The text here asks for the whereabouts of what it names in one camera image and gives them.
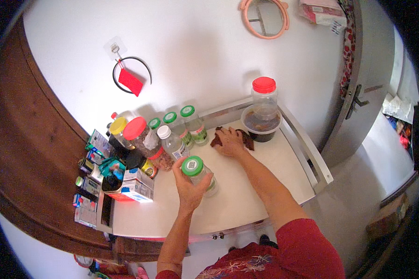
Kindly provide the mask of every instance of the plastic bowl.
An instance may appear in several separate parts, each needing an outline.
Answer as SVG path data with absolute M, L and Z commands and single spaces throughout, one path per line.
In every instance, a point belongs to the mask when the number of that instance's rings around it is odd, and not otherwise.
M 248 108 L 244 109 L 243 112 L 242 112 L 242 115 L 240 116 L 240 121 L 242 122 L 242 124 L 247 129 L 248 133 L 250 134 L 251 138 L 255 142 L 268 142 L 269 140 L 271 140 L 273 138 L 273 136 L 275 135 L 276 130 L 278 130 L 279 127 L 282 124 L 282 115 L 281 115 L 281 113 L 278 111 L 278 114 L 279 114 L 279 123 L 276 125 L 276 127 L 270 127 L 270 129 L 267 130 L 267 131 L 257 131 L 253 127 L 248 127 L 245 124 L 245 116 L 248 113 L 252 112 L 252 111 L 253 111 L 253 105 L 251 105 Z

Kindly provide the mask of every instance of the jar of nuts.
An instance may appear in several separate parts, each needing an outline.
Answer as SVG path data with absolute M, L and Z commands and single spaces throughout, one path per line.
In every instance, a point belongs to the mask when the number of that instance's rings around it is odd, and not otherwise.
M 157 134 L 151 130 L 143 117 L 136 117 L 127 123 L 123 137 L 130 141 L 153 165 L 169 171 L 174 164 L 171 157 L 164 151 Z

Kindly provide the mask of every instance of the yellow lid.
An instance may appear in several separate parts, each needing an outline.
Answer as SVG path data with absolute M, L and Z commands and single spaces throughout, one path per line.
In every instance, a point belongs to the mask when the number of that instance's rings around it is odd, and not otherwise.
M 127 125 L 127 120 L 124 117 L 117 118 L 108 129 L 114 135 L 121 133 Z

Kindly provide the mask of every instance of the brown cloth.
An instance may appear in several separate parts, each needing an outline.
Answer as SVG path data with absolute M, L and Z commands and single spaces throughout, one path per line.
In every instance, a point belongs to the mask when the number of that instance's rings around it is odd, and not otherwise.
M 220 130 L 220 129 L 222 129 L 222 126 L 216 127 L 216 131 Z M 254 147 L 254 144 L 253 144 L 253 139 L 251 139 L 250 135 L 247 134 L 242 129 L 237 129 L 236 131 L 241 131 L 242 132 L 242 142 L 245 145 L 245 147 L 250 149 L 251 151 L 255 151 L 255 147 Z M 218 144 L 220 146 L 223 146 L 217 133 L 216 133 L 216 137 L 213 139 L 213 141 L 211 142 L 210 145 L 211 145 L 211 147 L 214 147 L 216 144 Z

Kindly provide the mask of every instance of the red lid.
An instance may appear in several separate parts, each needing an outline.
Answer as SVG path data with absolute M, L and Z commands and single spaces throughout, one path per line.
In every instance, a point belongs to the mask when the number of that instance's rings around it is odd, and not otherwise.
M 268 78 L 266 76 L 261 76 L 253 81 L 253 90 L 261 93 L 268 94 L 276 89 L 276 82 L 274 79 Z
M 160 150 L 158 150 L 158 152 L 157 152 L 157 153 L 155 153 L 152 157 L 149 157 L 148 159 L 149 159 L 149 160 L 155 160 L 155 159 L 157 159 L 158 157 L 160 157 L 160 155 L 161 155 L 163 152 L 164 152 L 163 147 L 160 147 Z
M 134 120 L 127 123 L 124 128 L 123 137 L 128 141 L 137 138 L 144 131 L 146 125 L 146 120 L 143 117 L 139 116 L 134 118 Z

